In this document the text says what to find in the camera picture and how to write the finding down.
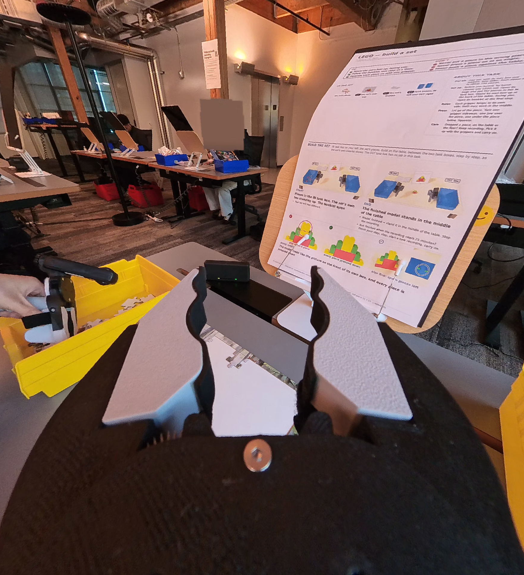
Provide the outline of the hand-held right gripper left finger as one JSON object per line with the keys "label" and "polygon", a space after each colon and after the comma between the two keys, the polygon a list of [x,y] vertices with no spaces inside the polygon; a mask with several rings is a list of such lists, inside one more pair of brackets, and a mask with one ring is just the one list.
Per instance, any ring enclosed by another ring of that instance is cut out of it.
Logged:
{"label": "hand-held right gripper left finger", "polygon": [[152,420],[179,434],[186,417],[212,421],[214,375],[201,338],[207,318],[206,271],[188,273],[139,321],[102,422]]}

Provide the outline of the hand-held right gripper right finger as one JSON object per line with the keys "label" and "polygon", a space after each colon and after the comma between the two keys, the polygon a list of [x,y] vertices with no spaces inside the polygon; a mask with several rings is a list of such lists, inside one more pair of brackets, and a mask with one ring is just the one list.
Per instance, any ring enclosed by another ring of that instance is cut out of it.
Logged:
{"label": "hand-held right gripper right finger", "polygon": [[297,389],[299,432],[313,409],[327,413],[336,435],[347,436],[361,416],[409,421],[412,411],[378,324],[323,268],[311,268],[309,344]]}

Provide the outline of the pile of puzzle pieces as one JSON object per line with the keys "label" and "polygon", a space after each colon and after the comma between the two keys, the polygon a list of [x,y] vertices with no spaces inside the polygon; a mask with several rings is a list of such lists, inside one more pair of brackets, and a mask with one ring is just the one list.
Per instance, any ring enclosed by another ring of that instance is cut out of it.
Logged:
{"label": "pile of puzzle pieces", "polygon": [[[125,300],[122,304],[121,304],[121,308],[120,310],[114,314],[113,317],[117,317],[120,314],[129,311],[130,309],[134,309],[136,306],[139,306],[143,303],[146,303],[147,301],[151,300],[154,298],[153,294],[148,294],[145,297],[135,297],[135,298],[129,298],[127,300]],[[81,333],[83,331],[86,331],[87,329],[90,329],[92,327],[96,327],[100,324],[102,324],[103,322],[107,321],[107,319],[95,319],[95,320],[91,320],[88,321],[86,323],[84,323],[82,326],[79,327],[78,329],[78,333]]]}

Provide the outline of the puzzle frame board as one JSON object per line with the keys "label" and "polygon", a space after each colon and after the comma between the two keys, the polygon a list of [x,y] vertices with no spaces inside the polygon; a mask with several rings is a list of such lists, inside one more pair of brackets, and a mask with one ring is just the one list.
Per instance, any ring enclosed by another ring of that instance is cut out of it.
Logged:
{"label": "puzzle frame board", "polygon": [[229,369],[227,357],[245,348],[209,325],[201,337],[207,344],[215,378],[215,435],[287,435],[296,414],[293,382],[257,356],[256,362],[252,357],[240,369]]}

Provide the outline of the person's left hand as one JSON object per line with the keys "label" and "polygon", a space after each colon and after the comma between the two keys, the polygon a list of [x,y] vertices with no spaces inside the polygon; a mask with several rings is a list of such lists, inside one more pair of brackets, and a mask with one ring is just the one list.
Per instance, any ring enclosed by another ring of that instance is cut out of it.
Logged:
{"label": "person's left hand", "polygon": [[43,283],[35,277],[0,274],[1,317],[20,319],[40,313],[28,302],[28,296],[44,297]]}

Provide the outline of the black pole stand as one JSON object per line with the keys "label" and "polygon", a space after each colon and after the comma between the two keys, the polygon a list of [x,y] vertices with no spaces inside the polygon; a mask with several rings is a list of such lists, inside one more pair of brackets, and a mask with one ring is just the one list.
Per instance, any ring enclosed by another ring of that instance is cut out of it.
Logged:
{"label": "black pole stand", "polygon": [[119,199],[122,205],[122,213],[118,213],[112,216],[112,220],[115,226],[136,226],[144,222],[145,217],[141,212],[129,211],[124,191],[118,181],[118,176],[115,170],[115,166],[111,157],[110,149],[108,147],[107,137],[103,131],[101,125],[101,119],[95,97],[92,93],[91,84],[88,79],[88,74],[84,66],[83,59],[81,57],[80,49],[78,46],[76,33],[73,29],[75,25],[89,25],[92,21],[91,16],[86,9],[81,7],[72,6],[69,3],[64,3],[63,1],[36,1],[38,13],[53,22],[64,24],[75,54],[78,68],[85,85],[86,95],[88,97],[89,103],[93,112],[93,122],[96,126],[96,130],[101,136],[101,143],[104,148],[104,154],[106,155],[107,164],[110,169],[111,176],[116,183],[116,187],[119,194]]}

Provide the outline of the black power adapter box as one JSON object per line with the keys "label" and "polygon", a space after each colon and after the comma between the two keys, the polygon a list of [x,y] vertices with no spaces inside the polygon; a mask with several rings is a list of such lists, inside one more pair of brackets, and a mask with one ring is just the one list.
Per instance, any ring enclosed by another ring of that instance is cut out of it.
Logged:
{"label": "black power adapter box", "polygon": [[208,282],[247,283],[250,281],[248,262],[206,260],[204,268]]}

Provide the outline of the white tablet stand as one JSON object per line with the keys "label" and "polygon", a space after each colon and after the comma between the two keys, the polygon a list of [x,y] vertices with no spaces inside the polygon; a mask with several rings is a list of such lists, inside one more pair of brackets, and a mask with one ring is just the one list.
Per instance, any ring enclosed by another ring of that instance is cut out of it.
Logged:
{"label": "white tablet stand", "polygon": [[5,133],[4,138],[5,138],[6,147],[9,150],[12,150],[12,151],[16,152],[18,155],[20,155],[22,161],[28,167],[27,171],[15,172],[14,173],[15,176],[18,176],[20,178],[36,178],[36,177],[44,177],[44,176],[51,176],[52,175],[49,172],[46,172],[43,169],[41,169],[39,167],[39,165],[35,162],[35,160],[32,158],[32,156],[29,155],[27,150],[11,146],[8,133]]}

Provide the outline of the printed instruction sheet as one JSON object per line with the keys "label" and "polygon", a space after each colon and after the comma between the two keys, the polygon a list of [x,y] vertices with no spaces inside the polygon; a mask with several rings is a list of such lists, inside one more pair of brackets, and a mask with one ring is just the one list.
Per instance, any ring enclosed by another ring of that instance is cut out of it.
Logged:
{"label": "printed instruction sheet", "polygon": [[524,124],[524,26],[357,51],[318,104],[268,263],[430,314]]}

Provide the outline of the black office chair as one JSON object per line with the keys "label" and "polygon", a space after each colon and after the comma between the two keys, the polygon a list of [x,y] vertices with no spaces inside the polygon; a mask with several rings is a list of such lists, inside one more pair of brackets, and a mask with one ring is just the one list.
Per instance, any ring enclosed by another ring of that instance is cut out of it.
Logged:
{"label": "black office chair", "polygon": [[[235,149],[234,152],[239,160],[247,160],[250,167],[261,165],[261,156],[264,147],[264,136],[250,136],[247,130],[244,130],[243,149]],[[244,182],[246,194],[253,195],[261,192],[262,182],[261,175],[254,175],[250,183]]]}

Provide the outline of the white paper notice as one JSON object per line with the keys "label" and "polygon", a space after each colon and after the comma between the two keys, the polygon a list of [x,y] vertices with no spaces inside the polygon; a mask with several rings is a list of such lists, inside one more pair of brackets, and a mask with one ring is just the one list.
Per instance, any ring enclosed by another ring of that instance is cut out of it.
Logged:
{"label": "white paper notice", "polygon": [[221,89],[221,69],[219,62],[218,40],[212,39],[201,43],[206,88],[208,90]]}

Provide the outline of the wooden pillar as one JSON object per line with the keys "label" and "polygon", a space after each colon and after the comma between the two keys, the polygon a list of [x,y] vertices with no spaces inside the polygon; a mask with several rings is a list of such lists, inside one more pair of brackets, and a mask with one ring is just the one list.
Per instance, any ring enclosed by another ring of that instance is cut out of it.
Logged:
{"label": "wooden pillar", "polygon": [[211,98],[229,99],[224,1],[203,1],[206,41],[217,39],[221,69],[221,89],[209,90]]}

